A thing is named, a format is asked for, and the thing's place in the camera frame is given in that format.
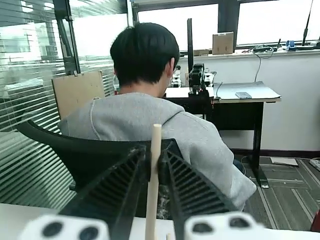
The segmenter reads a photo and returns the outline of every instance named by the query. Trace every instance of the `black desk leg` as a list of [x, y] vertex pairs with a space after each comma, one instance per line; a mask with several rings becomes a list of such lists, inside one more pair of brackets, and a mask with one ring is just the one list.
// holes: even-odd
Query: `black desk leg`
[[254, 119], [254, 136], [253, 136], [253, 152], [249, 159], [250, 167], [253, 174], [259, 184], [263, 189], [269, 188], [269, 183], [265, 173], [259, 166], [260, 162], [260, 148], [261, 148], [261, 135], [262, 135], [262, 121], [264, 115], [264, 103], [255, 103], [255, 119]]

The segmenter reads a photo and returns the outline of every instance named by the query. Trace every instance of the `carpet floor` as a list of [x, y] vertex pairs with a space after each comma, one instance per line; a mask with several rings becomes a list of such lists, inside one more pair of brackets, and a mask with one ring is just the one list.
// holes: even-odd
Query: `carpet floor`
[[[270, 188], [258, 187], [244, 211], [267, 228], [308, 231], [320, 209], [320, 172], [308, 160], [296, 161], [298, 167], [275, 165], [269, 157], [260, 158]], [[246, 175], [257, 184], [249, 164], [245, 159], [242, 163]]]

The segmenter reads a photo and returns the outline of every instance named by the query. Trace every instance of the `window sill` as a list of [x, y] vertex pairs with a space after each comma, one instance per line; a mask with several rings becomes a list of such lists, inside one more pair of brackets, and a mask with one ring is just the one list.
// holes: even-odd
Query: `window sill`
[[[195, 56], [194, 60], [201, 61], [201, 60], [214, 60], [214, 59], [229, 59], [229, 58], [256, 58], [257, 56], [252, 52], [249, 53], [242, 53], [235, 52], [233, 54], [222, 54], [222, 55], [207, 55], [207, 56]], [[260, 52], [258, 53], [259, 56], [267, 58], [270, 56], [270, 52]], [[320, 49], [314, 50], [299, 50], [299, 51], [275, 51], [272, 57], [276, 56], [303, 56], [303, 55], [320, 55]], [[188, 56], [184, 56], [180, 58], [181, 61], [187, 61]]]

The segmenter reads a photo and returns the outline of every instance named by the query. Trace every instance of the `window blind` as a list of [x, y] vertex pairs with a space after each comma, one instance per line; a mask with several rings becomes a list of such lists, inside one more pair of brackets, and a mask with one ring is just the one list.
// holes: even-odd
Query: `window blind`
[[114, 94], [110, 47], [128, 27], [125, 0], [70, 1], [73, 30], [82, 73], [102, 71], [104, 93]]
[[64, 74], [52, 0], [0, 0], [0, 203], [61, 208], [75, 194], [52, 149], [16, 130], [59, 132], [51, 79]]

